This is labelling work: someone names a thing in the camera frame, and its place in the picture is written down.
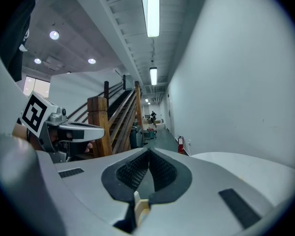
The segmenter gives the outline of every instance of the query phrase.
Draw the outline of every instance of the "window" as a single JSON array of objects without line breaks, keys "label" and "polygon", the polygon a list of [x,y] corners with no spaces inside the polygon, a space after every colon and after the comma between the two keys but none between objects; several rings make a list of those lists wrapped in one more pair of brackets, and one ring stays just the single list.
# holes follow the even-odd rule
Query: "window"
[{"label": "window", "polygon": [[35,92],[48,98],[50,83],[27,76],[24,84],[23,93],[27,96],[34,90]]}]

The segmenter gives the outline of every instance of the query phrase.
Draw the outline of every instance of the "ceiling light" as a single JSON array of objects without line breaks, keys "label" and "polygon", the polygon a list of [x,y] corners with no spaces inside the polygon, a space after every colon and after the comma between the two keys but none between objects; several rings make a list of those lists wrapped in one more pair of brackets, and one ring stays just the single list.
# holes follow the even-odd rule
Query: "ceiling light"
[{"label": "ceiling light", "polygon": [[144,18],[146,21],[147,36],[159,36],[160,0],[142,0]]},{"label": "ceiling light", "polygon": [[50,34],[49,34],[50,38],[53,40],[57,40],[59,38],[59,33],[55,30],[53,30]]},{"label": "ceiling light", "polygon": [[152,83],[152,86],[154,86],[157,83],[157,68],[156,67],[151,67],[149,69],[149,73],[151,75],[151,83]]},{"label": "ceiling light", "polygon": [[89,59],[88,62],[89,62],[90,64],[95,64],[95,63],[96,63],[96,60],[95,60],[95,59]]},{"label": "ceiling light", "polygon": [[40,60],[40,59],[34,59],[34,62],[35,62],[36,64],[41,64],[41,60]]}]

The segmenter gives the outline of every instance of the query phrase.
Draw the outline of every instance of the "person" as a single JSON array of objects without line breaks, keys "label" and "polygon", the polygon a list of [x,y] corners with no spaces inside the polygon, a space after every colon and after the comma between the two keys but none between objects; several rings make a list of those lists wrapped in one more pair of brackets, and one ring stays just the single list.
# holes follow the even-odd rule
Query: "person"
[{"label": "person", "polygon": [[156,127],[155,120],[156,120],[156,113],[154,111],[152,111],[151,121],[152,121],[153,125]]},{"label": "person", "polygon": [[[22,79],[22,57],[24,44],[29,34],[30,15],[35,7],[35,0],[8,0],[8,6],[0,20],[0,58],[14,81]],[[12,135],[31,143],[34,149],[42,150],[35,138],[28,139],[27,128],[16,123]],[[57,141],[57,133],[51,132],[52,142]],[[86,152],[92,148],[91,142],[87,145]]]}]

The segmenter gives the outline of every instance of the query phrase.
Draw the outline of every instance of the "fire extinguisher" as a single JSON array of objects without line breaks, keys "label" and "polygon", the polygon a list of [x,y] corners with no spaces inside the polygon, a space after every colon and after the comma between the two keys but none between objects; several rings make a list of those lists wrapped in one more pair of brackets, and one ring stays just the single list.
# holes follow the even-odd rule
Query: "fire extinguisher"
[{"label": "fire extinguisher", "polygon": [[183,154],[183,137],[178,137],[178,153]]}]

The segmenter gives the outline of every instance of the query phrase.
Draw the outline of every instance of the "round ceiling light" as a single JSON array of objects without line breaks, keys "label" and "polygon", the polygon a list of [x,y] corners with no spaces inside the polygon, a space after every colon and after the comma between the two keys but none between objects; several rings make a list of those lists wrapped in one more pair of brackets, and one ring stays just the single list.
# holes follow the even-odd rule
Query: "round ceiling light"
[{"label": "round ceiling light", "polygon": [[41,64],[41,60],[40,60],[40,59],[34,59],[34,62],[35,62],[36,64]]},{"label": "round ceiling light", "polygon": [[57,40],[59,38],[59,33],[55,30],[53,30],[50,34],[49,34],[50,38],[53,40]]},{"label": "round ceiling light", "polygon": [[95,64],[95,63],[96,63],[96,60],[95,60],[95,59],[89,59],[88,62],[89,62],[90,64]]}]

